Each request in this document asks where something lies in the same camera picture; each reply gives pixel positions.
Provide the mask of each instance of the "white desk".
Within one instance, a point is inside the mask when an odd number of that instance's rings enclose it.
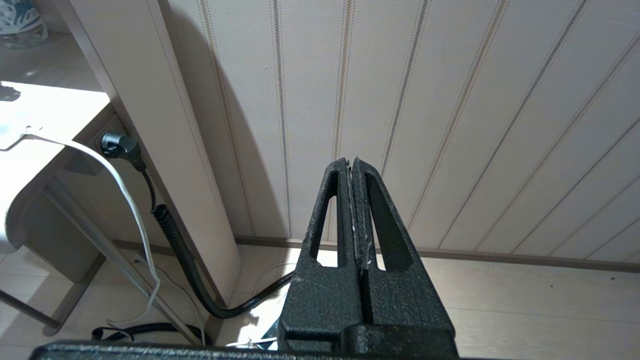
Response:
[[[0,113],[20,113],[22,118],[29,119],[28,122],[32,126],[42,126],[43,132],[60,138],[73,138],[77,142],[95,145],[95,140],[104,132],[109,120],[115,115],[107,95],[102,92],[5,81],[3,85],[20,91],[20,97],[12,102],[0,102]],[[91,253],[91,250],[77,251],[77,247],[86,244],[65,243],[68,240],[63,238],[54,239],[55,243],[51,241],[45,244],[29,243],[27,231],[23,227],[22,214],[29,202],[42,192],[95,245],[97,250],[100,250],[142,294],[148,296],[152,289],[151,285],[124,258],[111,240],[73,200],[69,191],[54,177],[75,154],[74,151],[62,145],[36,140],[29,136],[25,136],[7,151],[0,151],[0,169],[3,172],[0,176],[2,189],[0,208],[4,214],[0,228],[0,251],[13,252],[24,244],[36,245],[45,252],[57,253],[54,258],[47,257],[47,254],[42,254],[40,251],[40,254],[54,267],[56,263],[78,263],[86,257],[87,253]],[[97,251],[95,248],[92,249],[95,256]],[[52,316],[39,312],[1,290],[0,300],[43,322],[45,324],[43,333],[53,335],[64,324],[103,260],[102,256],[97,256],[94,261],[88,263],[86,273],[80,280],[74,281],[75,284]],[[199,343],[162,297],[157,296],[154,305],[190,342]]]

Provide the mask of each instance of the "black cable coil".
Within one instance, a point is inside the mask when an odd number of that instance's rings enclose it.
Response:
[[[207,288],[204,286],[204,283],[200,278],[198,268],[193,261],[191,252],[184,242],[182,234],[180,234],[180,230],[178,229],[173,216],[169,212],[169,208],[167,208],[165,204],[158,205],[154,210],[154,218],[156,218],[157,223],[160,225],[160,228],[162,228],[164,236],[169,241],[171,248],[175,252],[175,255],[178,258],[178,262],[180,263],[180,267],[182,267],[182,271],[187,277],[187,280],[189,281],[189,285],[191,285],[193,292],[196,294],[198,300],[200,300],[204,308],[216,318],[233,318],[255,308],[277,289],[281,288],[289,281],[291,281],[291,278],[293,277],[293,272],[291,272],[279,278],[273,284],[269,285],[267,288],[259,292],[256,296],[250,298],[241,305],[238,305],[231,309],[220,307],[215,303],[215,301],[213,301],[213,299],[209,295],[209,292],[207,292]]]
[[[202,336],[200,334],[200,329],[193,325],[188,325],[187,327],[195,337],[200,339]],[[177,332],[178,330],[169,322],[154,322],[154,323],[146,323],[143,325],[136,325],[132,327],[128,327],[126,329],[122,329],[124,332],[116,332],[110,336],[108,336],[106,341],[117,341],[120,339],[124,339],[127,337],[127,333],[132,335],[143,334],[145,332],[156,332],[156,331],[164,331],[164,332]],[[212,345],[211,337],[206,332],[204,333],[204,341],[207,346]]]

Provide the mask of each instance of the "white cord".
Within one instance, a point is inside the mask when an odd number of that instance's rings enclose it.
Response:
[[[297,265],[297,264],[296,263],[280,263],[280,264],[271,265],[258,278],[258,281],[255,283],[255,287],[253,288],[253,294],[255,295],[255,294],[258,293],[258,286],[260,286],[260,282],[262,281],[262,279],[264,278],[265,275],[267,275],[270,271],[272,271],[273,269],[277,268],[278,266],[286,266],[286,265]]]
[[[147,238],[147,230],[145,229],[145,224],[142,222],[142,216],[140,216],[138,207],[136,206],[136,203],[133,201],[133,198],[131,197],[129,190],[127,189],[127,185],[125,185],[124,183],[124,180],[122,179],[118,171],[115,169],[115,167],[113,167],[113,165],[107,161],[107,159],[103,158],[100,154],[82,145],[81,143],[77,143],[72,140],[58,139],[55,137],[51,137],[49,135],[44,135],[31,126],[27,126],[26,134],[34,135],[37,138],[58,143],[60,145],[73,147],[74,149],[82,151],[83,153],[91,156],[92,158],[96,159],[99,163],[101,163],[109,171],[109,173],[111,173],[116,183],[118,183],[118,186],[120,187],[120,191],[122,192],[122,195],[124,195],[125,199],[127,199],[127,202],[129,203],[129,207],[133,212],[133,217],[136,218],[138,229],[140,229],[140,236],[142,237],[142,244],[145,247],[145,254],[147,255],[149,272],[151,273],[151,276],[154,278],[156,285],[154,286],[154,289],[151,291],[151,294],[149,295],[149,300],[147,302],[145,311],[142,314],[140,314],[140,316],[138,316],[135,319],[124,320],[120,322],[112,322],[111,320],[106,320],[106,322],[109,324],[109,326],[121,327],[122,326],[121,324],[140,321],[142,318],[144,318],[148,314],[148,312],[151,309],[151,305],[154,303],[154,299],[156,298],[157,292],[160,289],[160,278],[156,274],[156,267],[154,265],[154,259],[151,256],[151,246],[149,245],[149,239]]]
[[[278,338],[266,338],[266,339],[259,339],[259,340],[250,340],[250,341],[243,341],[240,343],[231,343],[231,344],[226,344],[225,347],[238,347],[240,345],[249,345],[249,344],[259,344],[259,343],[268,343],[270,341],[276,341]]]
[[[140,261],[141,263],[147,263],[147,260],[143,259],[140,255],[136,254],[134,260],[136,261]],[[182,292],[184,294],[185,297],[187,297],[187,299],[189,299],[189,303],[191,303],[191,309],[193,310],[193,314],[195,315],[196,319],[198,320],[198,326],[200,327],[200,340],[202,340],[202,345],[207,345],[207,342],[205,341],[205,337],[204,337],[204,319],[202,318],[202,314],[199,312],[198,307],[196,306],[196,302],[193,301],[193,298],[191,297],[191,295],[189,295],[189,293],[179,284],[177,284],[175,281],[173,281],[171,279],[171,277],[169,277],[169,275],[162,270],[162,268],[160,266],[156,266],[156,270],[160,272],[160,274],[163,274],[164,277],[172,284],[174,285],[176,288],[178,288],[178,290],[180,290],[180,292]]]

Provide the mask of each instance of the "floor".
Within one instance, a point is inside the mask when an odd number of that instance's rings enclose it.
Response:
[[[294,265],[300,250],[240,245],[241,270],[233,304],[251,297]],[[134,252],[125,251],[128,258]],[[157,266],[188,288],[175,258],[155,255]],[[321,251],[318,261],[335,266],[336,255]],[[595,270],[423,259],[449,316],[463,357],[506,359],[637,359],[640,354],[640,275]],[[25,248],[0,255],[0,288],[51,313],[71,283]],[[258,339],[277,318],[287,288],[251,313],[226,320],[217,345]],[[187,322],[196,325],[178,290],[161,295]],[[145,300],[105,263],[62,330],[42,336],[42,325],[0,304],[0,357],[26,359],[35,346],[62,339],[87,340],[104,319],[137,316]],[[144,322],[163,321],[155,310]],[[141,341],[185,343],[178,334],[148,334]]]

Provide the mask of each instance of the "baseboard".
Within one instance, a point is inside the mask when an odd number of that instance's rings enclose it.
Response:
[[[142,254],[145,253],[145,248],[142,245],[142,243],[116,239],[116,240],[113,240],[113,245],[116,245],[116,247],[119,249],[135,250],[135,251],[141,252]],[[170,247],[154,245],[154,244],[149,244],[149,245],[151,248],[151,253],[153,254],[175,256],[175,252]]]
[[[302,240],[283,239],[283,238],[265,238],[260,236],[237,236],[236,243],[240,245],[256,245],[269,247],[286,247],[300,248]],[[336,243],[322,241],[320,250],[335,250]],[[549,258],[546,256],[530,256],[530,255],[507,255],[485,253],[479,254],[471,251],[455,251],[440,249],[417,249],[418,254],[424,258],[436,259],[454,259],[454,260],[472,260],[487,261],[492,263],[510,263],[525,265],[541,265],[541,266],[558,266],[563,268],[580,268],[590,270],[605,270],[617,272],[633,272],[640,273],[640,264],[634,263],[615,263],[611,261],[571,259],[571,258]]]

